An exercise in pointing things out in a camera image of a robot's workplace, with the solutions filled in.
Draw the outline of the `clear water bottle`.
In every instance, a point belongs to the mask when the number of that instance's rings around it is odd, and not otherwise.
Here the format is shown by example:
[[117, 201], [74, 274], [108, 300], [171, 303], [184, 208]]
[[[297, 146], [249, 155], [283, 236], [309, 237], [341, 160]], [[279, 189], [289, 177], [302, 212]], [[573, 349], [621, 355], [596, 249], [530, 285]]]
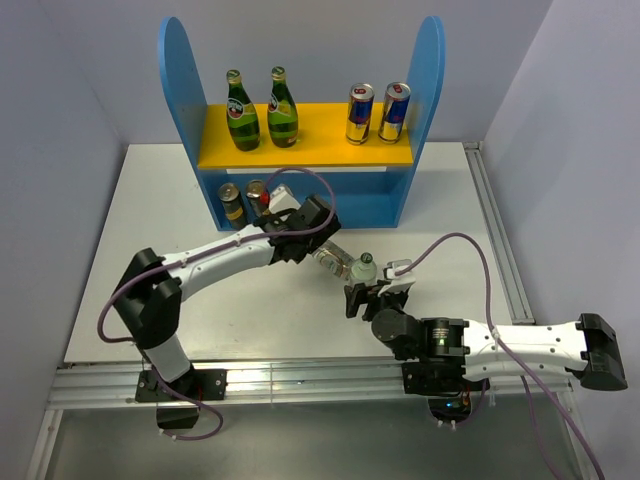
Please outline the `clear water bottle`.
[[349, 282], [351, 286], [364, 284], [374, 285], [377, 281], [378, 268], [374, 257], [369, 252], [363, 252], [350, 267]]
[[334, 276], [348, 281], [354, 257], [331, 240], [327, 240], [312, 253], [312, 257]]

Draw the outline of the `black can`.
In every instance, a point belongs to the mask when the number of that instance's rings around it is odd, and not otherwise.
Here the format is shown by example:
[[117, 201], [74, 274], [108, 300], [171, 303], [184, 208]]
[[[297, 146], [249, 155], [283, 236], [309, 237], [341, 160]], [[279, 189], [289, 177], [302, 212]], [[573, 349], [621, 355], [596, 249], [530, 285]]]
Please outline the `black can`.
[[255, 217], [259, 218], [268, 212], [270, 195], [264, 181], [251, 180], [246, 185], [245, 196]]
[[246, 227], [248, 217], [237, 185], [231, 182], [224, 183], [219, 187], [217, 194], [230, 226], [234, 230]]

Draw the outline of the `green glass bottle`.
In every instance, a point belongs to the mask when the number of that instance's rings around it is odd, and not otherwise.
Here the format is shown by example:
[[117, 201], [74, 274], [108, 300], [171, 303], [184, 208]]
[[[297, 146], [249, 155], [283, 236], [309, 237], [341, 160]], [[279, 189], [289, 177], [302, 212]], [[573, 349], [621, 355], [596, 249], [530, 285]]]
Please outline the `green glass bottle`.
[[270, 138], [276, 147], [292, 147], [297, 141], [299, 120], [295, 101], [286, 83], [285, 69], [273, 67], [271, 78], [272, 90], [267, 108]]
[[228, 70], [226, 80], [226, 120], [231, 139], [241, 151], [254, 150], [260, 144], [260, 127], [255, 106], [243, 86], [238, 70]]

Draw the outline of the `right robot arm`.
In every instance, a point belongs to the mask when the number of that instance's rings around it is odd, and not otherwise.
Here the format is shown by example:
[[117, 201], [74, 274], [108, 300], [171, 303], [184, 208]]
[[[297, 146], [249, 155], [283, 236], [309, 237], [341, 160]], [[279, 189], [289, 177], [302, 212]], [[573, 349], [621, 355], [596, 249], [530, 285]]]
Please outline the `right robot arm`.
[[551, 326], [502, 325], [462, 318], [415, 318], [404, 312], [408, 290], [386, 281], [344, 289], [346, 315], [361, 313], [373, 336], [401, 363], [404, 391], [445, 396], [480, 391], [498, 377], [573, 376], [596, 391], [628, 387], [617, 335], [600, 315]]

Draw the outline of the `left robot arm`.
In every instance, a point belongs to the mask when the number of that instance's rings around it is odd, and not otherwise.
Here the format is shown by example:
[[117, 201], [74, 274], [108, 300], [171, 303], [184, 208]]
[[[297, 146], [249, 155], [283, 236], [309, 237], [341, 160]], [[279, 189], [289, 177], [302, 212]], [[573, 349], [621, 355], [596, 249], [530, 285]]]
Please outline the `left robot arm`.
[[195, 369], [177, 336], [181, 304], [237, 273], [280, 261], [299, 263], [340, 228], [335, 207], [313, 194], [297, 208], [262, 215], [190, 252], [162, 256], [143, 249], [99, 314], [99, 337], [106, 343], [133, 342], [164, 393], [196, 399]]

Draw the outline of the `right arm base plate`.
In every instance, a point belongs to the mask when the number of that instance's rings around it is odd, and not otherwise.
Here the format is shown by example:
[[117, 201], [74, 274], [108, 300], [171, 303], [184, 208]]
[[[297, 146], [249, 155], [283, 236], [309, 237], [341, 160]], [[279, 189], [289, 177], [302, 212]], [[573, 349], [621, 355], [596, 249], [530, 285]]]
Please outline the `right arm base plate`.
[[453, 397], [463, 392], [481, 392], [490, 388], [488, 379], [465, 379], [461, 365], [404, 362], [401, 365], [406, 394]]

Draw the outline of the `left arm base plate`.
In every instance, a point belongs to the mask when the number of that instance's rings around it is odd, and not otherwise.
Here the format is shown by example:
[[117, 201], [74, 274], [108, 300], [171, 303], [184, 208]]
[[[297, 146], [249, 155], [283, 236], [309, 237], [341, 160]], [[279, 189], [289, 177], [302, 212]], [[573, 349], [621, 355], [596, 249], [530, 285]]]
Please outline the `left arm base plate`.
[[[192, 369], [168, 386], [181, 395], [199, 401], [221, 401], [225, 397], [227, 371], [225, 369]], [[178, 401], [160, 386], [152, 370], [144, 370], [138, 378], [135, 393], [137, 403]]]

